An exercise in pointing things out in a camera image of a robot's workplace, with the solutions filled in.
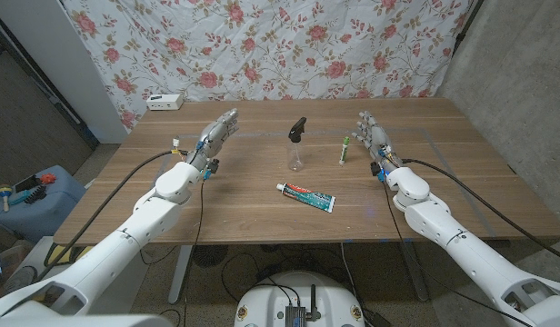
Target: electrical cable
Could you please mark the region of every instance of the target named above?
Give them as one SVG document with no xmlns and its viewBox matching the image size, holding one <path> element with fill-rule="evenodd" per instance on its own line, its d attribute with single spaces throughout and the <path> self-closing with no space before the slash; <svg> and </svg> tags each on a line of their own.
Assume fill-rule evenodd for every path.
<svg viewBox="0 0 560 327">
<path fill-rule="evenodd" d="M 399 241 L 401 241 L 403 251 L 408 251 L 408 250 L 405 248 L 404 238 L 403 238 L 403 236 L 401 236 L 401 232 L 399 232 L 399 227 L 397 226 L 397 221 L 395 220 L 395 216 L 394 216 L 394 214 L 393 214 L 393 209 L 391 209 L 391 203 L 389 202 L 389 193 L 388 193 L 388 191 L 387 191 L 387 184 L 386 184 L 386 183 L 383 183 L 383 187 L 385 188 L 385 197 L 386 197 L 386 199 L 387 199 L 387 206 L 389 207 L 389 213 L 391 213 L 391 218 L 393 219 L 393 223 L 394 223 L 394 225 L 395 225 L 395 229 L 397 230 L 397 235 L 399 235 Z M 444 288 L 447 289 L 448 291 L 453 292 L 454 294 L 459 295 L 459 296 L 461 296 L 461 297 L 463 297 L 463 298 L 465 298 L 465 299 L 467 299 L 467 300 L 469 300 L 469 301 L 471 301 L 471 302 L 474 302 L 474 303 L 476 303 L 476 304 L 482 305 L 482 306 L 485 307 L 486 309 L 490 309 L 490 310 L 492 310 L 492 311 L 494 311 L 494 312 L 500 313 L 500 314 L 504 315 L 505 317 L 508 317 L 508 318 L 510 318 L 510 319 L 512 319 L 512 320 L 514 320 L 514 321 L 516 321 L 516 322 L 522 323 L 524 326 L 533 327 L 532 325 L 530 325 L 530 324 L 528 324 L 528 323 L 526 323 L 526 322 L 523 322 L 522 320 L 520 320 L 520 319 L 514 317 L 514 316 L 511 315 L 511 314 L 508 314 L 508 313 L 506 313 L 506 312 L 500 311 L 500 310 L 498 310 L 498 309 L 496 309 L 496 308 L 491 307 L 490 305 L 486 305 L 486 304 L 484 304 L 484 303 L 482 303 L 482 302 L 479 302 L 479 301 L 476 300 L 476 299 L 473 299 L 473 298 L 471 298 L 471 297 L 469 297 L 469 296 L 467 296 L 467 295 L 465 295 L 465 294 L 462 294 L 462 293 L 460 293 L 460 292 L 458 292 L 458 291 L 456 291 L 456 290 L 450 288 L 449 286 L 445 285 L 443 282 L 440 282 L 439 280 L 437 280 L 429 271 L 427 271 L 424 267 L 422 267 L 421 264 L 419 264 L 419 263 L 417 262 L 417 260 L 414 258 L 413 255 L 408 255 L 408 256 L 409 256 L 409 257 L 411 258 L 411 260 L 415 263 L 415 265 L 416 265 L 422 272 L 425 273 L 425 275 L 427 275 L 429 278 L 431 278 L 434 282 L 437 282 L 438 284 L 440 284 L 442 287 L 444 287 Z"/>
<path fill-rule="evenodd" d="M 355 294 L 355 298 L 356 298 L 357 296 L 356 296 L 355 282 L 353 281 L 353 275 L 351 275 L 351 271 L 349 270 L 349 265 L 346 264 L 345 247 L 343 246 L 342 243 L 341 243 L 341 254 L 343 255 L 343 263 L 345 264 L 346 273 L 349 275 L 349 280 L 351 281 L 351 285 L 353 285 L 353 293 Z"/>
<path fill-rule="evenodd" d="M 277 284 L 277 283 L 267 283 L 267 282 L 263 282 L 263 283 L 257 283 L 257 284 L 252 285 L 246 292 L 250 291 L 251 289 L 253 289 L 253 288 L 255 288 L 255 287 L 259 287 L 259 286 L 274 286 L 274 287 L 280 288 L 281 290 L 282 290 L 283 288 L 286 288 L 286 289 L 288 289 L 288 290 L 290 290 L 290 291 L 292 291 L 292 292 L 294 292 L 294 293 L 296 294 L 296 299 L 297 299 L 296 302 L 297 302 L 297 305 L 300 306 L 300 295 L 298 295 L 298 292 L 295 291 L 295 289 L 293 289 L 293 288 L 290 287 L 290 286 L 280 285 L 280 284 Z"/>
<path fill-rule="evenodd" d="M 404 164 L 409 164 L 409 163 L 416 163 L 416 164 L 422 164 L 426 167 L 429 167 L 431 169 L 434 169 L 436 171 L 438 171 L 439 173 L 442 173 L 444 175 L 446 175 L 447 177 L 451 178 L 454 182 L 456 182 L 458 185 L 462 186 L 462 188 L 464 188 L 467 192 L 469 192 L 470 194 L 472 194 L 472 196 L 474 196 L 474 198 L 476 198 L 476 200 L 480 201 L 483 205 L 485 205 L 488 209 L 490 209 L 493 213 L 496 213 L 500 218 L 502 218 L 502 220 L 504 220 L 506 223 L 508 223 L 509 225 L 513 226 L 518 232 L 522 233 L 524 236 L 528 237 L 531 241 L 537 243 L 538 245 L 540 245 L 543 249 L 549 251 L 550 253 L 558 256 L 560 258 L 560 252 L 557 251 L 556 249 L 553 249 L 552 247 L 548 246 L 547 244 L 543 243 L 541 240 L 537 239 L 536 237 L 534 237 L 531 233 L 525 231 L 522 227 L 520 227 L 519 225 L 517 225 L 515 222 L 511 221 L 510 219 L 508 219 L 505 215 L 503 215 L 501 212 L 499 212 L 497 209 L 495 209 L 490 203 L 488 203 L 486 200 L 484 200 L 482 197 L 480 197 L 480 195 L 476 194 L 476 192 L 472 191 L 468 186 L 466 186 L 464 183 L 462 183 L 462 181 L 460 181 L 457 177 L 451 175 L 450 173 L 448 173 L 447 171 L 436 167 L 430 163 L 426 163 L 423 162 L 421 160 L 416 160 L 416 159 L 402 159 L 402 162 Z"/>
<path fill-rule="evenodd" d="M 254 257 L 252 254 L 250 254 L 250 253 L 238 253 L 238 254 L 234 255 L 233 257 L 229 258 L 229 259 L 224 263 L 224 267 L 222 267 L 222 272 L 221 272 L 221 274 L 220 274 L 220 277 L 221 277 L 221 280 L 222 280 L 222 285 L 224 286 L 224 289 L 225 289 L 225 291 L 227 292 L 227 295 L 229 295 L 229 296 L 230 296 L 232 299 L 234 299 L 234 301 L 236 301 L 236 302 L 240 302 L 240 301 L 239 301 L 239 300 L 230 292 L 230 290 L 227 288 L 227 285 L 225 284 L 224 273 L 225 273 L 225 268 L 227 267 L 227 265 L 228 265 L 231 261 L 233 261 L 233 259 L 237 258 L 237 257 L 240 256 L 240 255 L 247 255 L 247 256 L 251 257 L 252 260 L 254 261 L 254 265 L 255 265 L 255 268 L 256 268 L 257 272 L 260 273 L 260 267 L 258 266 L 258 262 L 257 262 L 257 260 L 255 259 L 255 257 Z"/>
<path fill-rule="evenodd" d="M 159 263 L 159 262 L 163 261 L 164 259 L 166 259 L 166 257 L 168 257 L 169 254 L 171 254 L 175 250 L 176 247 L 177 246 L 172 247 L 171 250 L 169 250 L 169 252 L 167 254 L 165 254 L 161 259 L 157 259 L 157 260 L 155 260 L 153 262 L 150 262 L 150 263 L 145 261 L 145 258 L 143 257 L 143 250 L 139 250 L 139 254 L 141 255 L 141 260 L 143 261 L 144 264 L 152 265 L 152 264 Z"/>
<path fill-rule="evenodd" d="M 96 219 L 96 217 L 98 216 L 98 214 L 100 214 L 100 212 L 102 212 L 103 209 L 105 209 L 106 205 L 110 202 L 110 200 L 112 200 L 112 198 L 118 193 L 118 191 L 120 191 L 120 189 L 125 185 L 125 183 L 139 170 L 141 169 L 144 165 L 152 162 L 154 159 L 159 158 L 163 155 L 166 154 L 170 154 L 171 151 L 165 151 L 165 152 L 161 152 L 160 154 L 156 154 L 148 159 L 146 159 L 145 161 L 143 161 L 142 163 L 140 163 L 137 167 L 135 167 L 135 169 L 133 169 L 126 177 L 125 179 L 123 179 L 123 181 L 116 186 L 116 188 L 110 193 L 108 194 L 108 196 L 106 197 L 105 201 L 102 202 L 102 204 L 100 204 L 100 206 L 98 207 L 98 209 L 96 209 L 96 211 L 92 214 L 92 216 L 88 219 L 88 221 L 82 226 L 82 228 L 80 228 L 80 231 L 78 231 L 78 233 L 72 238 L 72 240 L 68 243 L 68 245 L 64 248 L 64 250 L 62 250 L 55 258 L 53 261 L 51 261 L 45 268 L 44 270 L 37 276 L 37 278 L 35 279 L 35 282 L 39 282 L 42 279 L 44 279 L 44 277 L 52 270 L 52 268 L 54 268 L 54 266 L 60 261 L 60 259 L 62 259 L 62 257 L 64 257 L 64 255 L 70 251 L 70 249 L 72 249 L 72 247 L 74 246 L 74 244 L 78 241 L 78 239 L 86 232 L 86 229 L 88 229 L 88 227 L 90 227 L 90 225 L 94 222 L 94 220 Z"/>
<path fill-rule="evenodd" d="M 278 285 L 276 282 L 274 282 L 274 280 L 271 277 L 268 277 L 268 279 L 270 280 L 270 282 L 272 282 L 272 284 L 274 286 L 277 286 L 280 291 L 284 292 L 284 294 L 286 295 L 286 297 L 288 298 L 288 304 L 290 304 L 290 306 L 292 306 L 292 299 L 290 299 L 290 295 L 288 295 L 288 293 L 280 286 Z M 298 297 L 298 293 L 296 293 L 296 297 L 298 299 L 298 306 L 300 306 L 300 297 Z"/>
<path fill-rule="evenodd" d="M 179 327 L 179 325 L 181 324 L 181 313 L 179 313 L 179 311 L 175 309 L 167 309 L 167 310 L 163 310 L 161 313 L 159 313 L 159 315 L 163 315 L 163 313 L 167 313 L 167 312 L 177 313 L 177 325 L 175 327 Z"/>
<path fill-rule="evenodd" d="M 195 247 L 197 246 L 197 241 L 199 240 L 199 233 L 201 232 L 201 225 L 204 220 L 204 185 L 205 185 L 205 180 L 201 182 L 201 191 L 199 192 L 199 198 L 201 199 L 201 213 L 199 214 L 199 227 L 197 227 L 197 235 L 195 236 L 195 241 L 193 242 L 193 246 L 191 247 L 191 253 L 189 254 L 189 258 L 193 258 Z M 185 301 L 185 307 L 183 309 L 183 327 L 185 327 L 185 324 L 187 323 L 187 282 L 189 281 L 190 274 L 191 274 L 191 270 L 189 270 L 189 273 L 187 274 L 187 278 L 185 278 L 185 283 L 183 285 L 183 289 L 184 289 L 183 296 Z"/>
<path fill-rule="evenodd" d="M 240 255 L 249 256 L 249 257 L 252 259 L 252 261 L 254 262 L 255 268 L 257 269 L 257 273 L 260 273 L 260 272 L 261 272 L 257 260 L 255 259 L 255 257 L 254 257 L 251 253 L 238 253 L 238 254 L 234 255 L 233 257 L 229 258 L 229 259 L 224 263 L 224 267 L 222 268 L 222 272 L 221 272 L 221 275 L 220 275 L 221 280 L 222 280 L 222 285 L 224 286 L 224 289 L 225 289 L 225 291 L 227 292 L 227 295 L 229 295 L 229 296 L 230 296 L 232 299 L 234 299 L 236 302 L 239 302 L 239 300 L 231 293 L 231 291 L 229 290 L 229 288 L 227 288 L 227 285 L 225 284 L 224 273 L 225 273 L 225 268 L 227 267 L 227 265 L 228 265 L 231 261 L 233 261 L 233 259 L 239 257 Z M 292 304 L 292 300 L 290 299 L 290 295 L 288 295 L 288 293 L 284 290 L 284 288 L 287 288 L 287 289 L 293 291 L 293 292 L 296 294 L 296 298 L 297 298 L 297 300 L 298 300 L 298 303 L 297 303 L 297 304 L 298 304 L 298 306 L 300 306 L 300 296 L 298 296 L 298 293 L 296 293 L 295 290 L 293 290 L 292 288 L 287 287 L 287 286 L 278 285 L 278 284 L 277 284 L 272 278 L 270 278 L 270 277 L 267 277 L 267 279 L 269 279 L 270 282 L 272 282 L 271 284 L 268 284 L 268 285 L 272 285 L 272 286 L 278 287 L 278 288 L 286 295 L 286 297 L 288 298 L 288 303 L 290 304 L 290 306 L 293 305 L 293 304 Z M 263 284 L 258 284 L 258 283 L 256 283 L 256 284 L 252 285 L 247 291 L 253 289 L 253 288 L 256 287 L 257 285 L 263 285 Z"/>
</svg>

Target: floral curtain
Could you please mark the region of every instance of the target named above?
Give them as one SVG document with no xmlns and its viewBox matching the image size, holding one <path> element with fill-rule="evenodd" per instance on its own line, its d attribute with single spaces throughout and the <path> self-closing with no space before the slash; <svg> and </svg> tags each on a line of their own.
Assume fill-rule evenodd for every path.
<svg viewBox="0 0 560 327">
<path fill-rule="evenodd" d="M 186 101 L 430 96 L 472 0 L 64 0 L 130 131 Z"/>
</svg>

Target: table leg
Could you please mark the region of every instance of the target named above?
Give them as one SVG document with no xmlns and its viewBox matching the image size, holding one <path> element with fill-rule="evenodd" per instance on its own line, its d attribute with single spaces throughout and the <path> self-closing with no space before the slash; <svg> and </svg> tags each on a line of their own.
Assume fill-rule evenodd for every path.
<svg viewBox="0 0 560 327">
<path fill-rule="evenodd" d="M 187 272 L 187 265 L 191 260 L 191 250 L 193 245 L 181 245 L 179 249 L 179 257 L 177 258 L 177 266 L 173 274 L 173 281 L 171 282 L 171 289 L 169 290 L 169 297 L 167 301 L 169 304 L 176 304 L 181 299 L 181 288 L 183 287 L 183 280 Z"/>
<path fill-rule="evenodd" d="M 429 292 L 427 291 L 427 286 L 425 286 L 424 276 L 415 263 L 415 261 L 418 260 L 414 244 L 412 242 L 405 242 L 399 243 L 399 246 L 401 248 L 401 253 L 404 255 L 405 265 L 407 266 L 407 270 L 409 271 L 409 276 L 411 277 L 411 281 L 414 284 L 417 299 L 421 302 L 429 300 Z"/>
</svg>

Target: wooden table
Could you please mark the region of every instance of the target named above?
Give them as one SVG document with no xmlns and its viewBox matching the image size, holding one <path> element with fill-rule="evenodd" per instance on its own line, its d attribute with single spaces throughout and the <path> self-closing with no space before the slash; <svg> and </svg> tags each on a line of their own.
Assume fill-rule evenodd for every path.
<svg viewBox="0 0 560 327">
<path fill-rule="evenodd" d="M 343 138 L 354 131 L 358 113 L 364 110 L 386 129 L 400 157 L 454 173 L 528 232 L 560 238 L 560 222 L 454 105 L 429 98 L 209 102 L 184 104 L 174 112 L 148 112 L 57 231 L 55 241 L 68 243 L 125 175 L 170 149 L 174 136 L 180 135 L 181 149 L 192 149 L 203 128 L 231 108 L 238 109 L 240 130 L 224 143 L 217 156 L 220 168 L 205 182 L 200 244 L 398 241 L 383 185 L 370 173 L 368 151 L 352 140 L 346 164 L 338 164 Z M 305 168 L 292 172 L 286 167 L 287 135 L 301 116 L 307 118 Z M 169 154 L 142 168 L 78 244 L 98 243 L 118 227 L 157 175 L 177 160 L 178 155 Z M 409 166 L 471 232 L 482 238 L 523 237 L 447 177 L 415 163 Z M 335 196 L 333 213 L 283 196 L 275 189 L 277 183 Z M 193 243 L 200 209 L 196 187 L 177 226 L 154 242 Z M 394 212 L 402 235 L 420 239 L 403 214 L 395 208 Z"/>
</svg>

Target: toothpaste tube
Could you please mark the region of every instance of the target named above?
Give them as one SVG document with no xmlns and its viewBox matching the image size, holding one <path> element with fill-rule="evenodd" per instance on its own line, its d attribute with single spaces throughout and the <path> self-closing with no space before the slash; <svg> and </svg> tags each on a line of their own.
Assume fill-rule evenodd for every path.
<svg viewBox="0 0 560 327">
<path fill-rule="evenodd" d="M 334 196 L 312 192 L 289 183 L 278 184 L 276 188 L 282 191 L 282 194 L 298 200 L 301 203 L 310 204 L 328 213 L 333 211 L 333 205 L 335 205 Z"/>
</svg>

